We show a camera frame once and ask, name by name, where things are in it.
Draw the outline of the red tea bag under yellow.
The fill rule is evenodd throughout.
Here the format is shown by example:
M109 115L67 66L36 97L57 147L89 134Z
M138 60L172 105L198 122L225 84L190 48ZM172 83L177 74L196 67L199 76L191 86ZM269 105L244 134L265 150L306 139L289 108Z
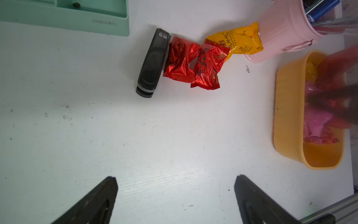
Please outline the red tea bag under yellow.
M194 67L194 81L191 83L191 87L200 87L206 90L219 89L218 73L226 62L229 53L229 47L206 40L201 46Z

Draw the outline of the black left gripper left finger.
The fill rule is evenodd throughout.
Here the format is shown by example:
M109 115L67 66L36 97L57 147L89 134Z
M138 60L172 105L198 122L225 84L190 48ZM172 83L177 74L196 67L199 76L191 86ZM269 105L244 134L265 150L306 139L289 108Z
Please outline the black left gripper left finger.
M116 178L108 176L53 223L108 224L117 192Z

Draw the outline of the yellow tea bag by cup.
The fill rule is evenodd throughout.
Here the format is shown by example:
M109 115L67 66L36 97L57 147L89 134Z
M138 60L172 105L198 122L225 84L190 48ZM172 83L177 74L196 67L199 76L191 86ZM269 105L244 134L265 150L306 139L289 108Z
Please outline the yellow tea bag by cup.
M217 32L208 36L205 43L230 48L226 60L233 54L252 55L264 50L257 22L250 26Z

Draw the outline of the yellow plastic storage box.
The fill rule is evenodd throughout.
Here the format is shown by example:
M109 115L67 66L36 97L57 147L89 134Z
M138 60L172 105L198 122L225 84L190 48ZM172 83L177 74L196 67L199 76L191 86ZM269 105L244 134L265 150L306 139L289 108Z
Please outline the yellow plastic storage box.
M345 131L333 128L339 142L304 142L305 67L307 61L321 63L327 54L319 50L307 53L277 72L273 142L276 151L312 170L330 170L339 166L345 150Z

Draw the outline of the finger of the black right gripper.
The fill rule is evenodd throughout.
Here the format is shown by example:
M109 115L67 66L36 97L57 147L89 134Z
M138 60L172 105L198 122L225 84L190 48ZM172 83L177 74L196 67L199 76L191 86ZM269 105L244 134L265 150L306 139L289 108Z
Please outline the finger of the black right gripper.
M316 109L332 114L350 124L358 124L358 85L310 94L306 102Z

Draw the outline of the green desk file organizer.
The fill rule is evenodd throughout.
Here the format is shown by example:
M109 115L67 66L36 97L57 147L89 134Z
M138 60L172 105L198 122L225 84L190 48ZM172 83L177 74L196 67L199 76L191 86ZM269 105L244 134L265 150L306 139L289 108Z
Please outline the green desk file organizer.
M1 1L1 21L106 35L130 34L127 1Z

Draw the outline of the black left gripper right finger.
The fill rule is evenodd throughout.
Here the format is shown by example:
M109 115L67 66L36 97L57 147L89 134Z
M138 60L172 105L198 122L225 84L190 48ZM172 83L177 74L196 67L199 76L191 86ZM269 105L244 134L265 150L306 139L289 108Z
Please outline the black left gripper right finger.
M245 175L236 178L234 190L244 224L299 223Z

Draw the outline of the pink tea bag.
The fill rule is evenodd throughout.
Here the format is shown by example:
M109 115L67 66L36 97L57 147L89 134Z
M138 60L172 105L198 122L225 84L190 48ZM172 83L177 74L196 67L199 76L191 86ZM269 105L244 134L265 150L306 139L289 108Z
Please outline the pink tea bag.
M305 143L334 144L339 139L328 127L327 122L333 115L314 108L309 103L304 104L304 131L303 140Z

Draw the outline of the pens in cup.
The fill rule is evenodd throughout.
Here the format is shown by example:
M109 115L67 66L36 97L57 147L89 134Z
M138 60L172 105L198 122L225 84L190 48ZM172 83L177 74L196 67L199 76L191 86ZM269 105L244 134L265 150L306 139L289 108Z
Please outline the pens in cup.
M322 35L358 35L358 16L342 17L327 21L320 19L334 9L340 1L314 1L306 9L306 17L313 29Z

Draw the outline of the black stapler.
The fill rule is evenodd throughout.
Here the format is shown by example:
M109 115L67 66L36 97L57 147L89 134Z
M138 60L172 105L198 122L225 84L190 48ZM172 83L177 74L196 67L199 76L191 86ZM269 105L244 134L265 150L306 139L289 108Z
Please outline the black stapler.
M141 97L153 96L166 61L170 39L168 32L156 29L138 78L136 93Z

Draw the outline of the red tea bag by stapler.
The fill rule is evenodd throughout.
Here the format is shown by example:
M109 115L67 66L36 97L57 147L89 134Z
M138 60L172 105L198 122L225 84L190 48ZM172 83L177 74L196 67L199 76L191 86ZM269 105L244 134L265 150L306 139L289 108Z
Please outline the red tea bag by stapler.
M198 57L200 50L200 44L175 36L169 44L163 76L184 83L193 83L195 74L189 65Z

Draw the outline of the pink pen cup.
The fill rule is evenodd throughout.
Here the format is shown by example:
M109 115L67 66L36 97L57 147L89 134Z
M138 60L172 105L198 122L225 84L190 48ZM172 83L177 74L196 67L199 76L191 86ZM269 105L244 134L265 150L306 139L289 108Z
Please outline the pink pen cup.
M323 36L310 24L302 1L279 0L256 20L263 50L245 57L261 63L282 53L301 51L318 43Z

